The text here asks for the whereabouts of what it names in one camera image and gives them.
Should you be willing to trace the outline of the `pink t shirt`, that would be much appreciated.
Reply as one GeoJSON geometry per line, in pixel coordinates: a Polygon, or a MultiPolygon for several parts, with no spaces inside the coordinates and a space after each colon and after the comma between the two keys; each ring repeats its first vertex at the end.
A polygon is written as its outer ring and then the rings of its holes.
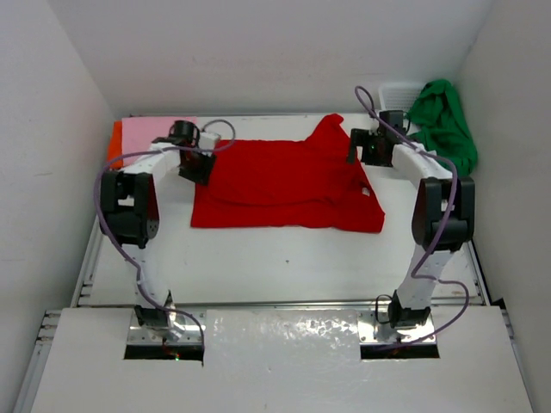
{"type": "Polygon", "coordinates": [[[167,137],[177,120],[197,123],[194,116],[134,116],[121,120],[121,153],[147,151],[152,141],[167,137]]]}

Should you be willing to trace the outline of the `red t shirt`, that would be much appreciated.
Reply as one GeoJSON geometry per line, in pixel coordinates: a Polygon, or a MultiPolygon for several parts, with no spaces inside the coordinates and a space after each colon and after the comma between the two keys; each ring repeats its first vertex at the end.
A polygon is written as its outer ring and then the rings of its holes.
{"type": "Polygon", "coordinates": [[[386,214],[339,114],[300,141],[238,140],[195,187],[190,225],[201,229],[300,226],[379,233],[386,214]]]}

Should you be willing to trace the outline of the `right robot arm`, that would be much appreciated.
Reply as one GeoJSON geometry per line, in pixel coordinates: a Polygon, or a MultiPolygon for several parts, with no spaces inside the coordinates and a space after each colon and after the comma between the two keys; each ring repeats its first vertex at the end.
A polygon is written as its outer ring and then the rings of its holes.
{"type": "Polygon", "coordinates": [[[347,162],[353,160],[399,170],[417,189],[412,214],[415,249],[406,277],[387,309],[390,327],[425,324],[435,287],[445,285],[443,270],[474,234],[475,185],[442,166],[420,143],[400,142],[390,133],[354,128],[347,162]]]}

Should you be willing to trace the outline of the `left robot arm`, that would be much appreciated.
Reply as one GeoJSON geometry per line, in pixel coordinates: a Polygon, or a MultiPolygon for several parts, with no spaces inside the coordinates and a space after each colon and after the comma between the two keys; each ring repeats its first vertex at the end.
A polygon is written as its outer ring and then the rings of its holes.
{"type": "Polygon", "coordinates": [[[190,182],[206,185],[219,142],[218,133],[177,120],[167,136],[155,138],[144,151],[109,161],[96,178],[94,204],[100,228],[136,270],[134,311],[139,325],[149,330],[167,333],[182,314],[149,257],[160,229],[156,186],[173,170],[190,182]]]}

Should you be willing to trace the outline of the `orange t shirt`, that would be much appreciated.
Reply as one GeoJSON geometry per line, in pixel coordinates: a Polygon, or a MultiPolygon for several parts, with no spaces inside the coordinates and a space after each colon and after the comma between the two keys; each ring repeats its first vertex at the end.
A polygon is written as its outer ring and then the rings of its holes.
{"type": "MultiPolygon", "coordinates": [[[[123,149],[123,122],[121,120],[117,120],[113,124],[113,129],[111,133],[111,138],[108,143],[108,149],[107,149],[107,160],[113,161],[114,159],[117,159],[121,155],[124,154],[123,149]]],[[[123,159],[117,159],[113,164],[111,165],[111,169],[120,169],[124,166],[124,160],[123,159]]]]}

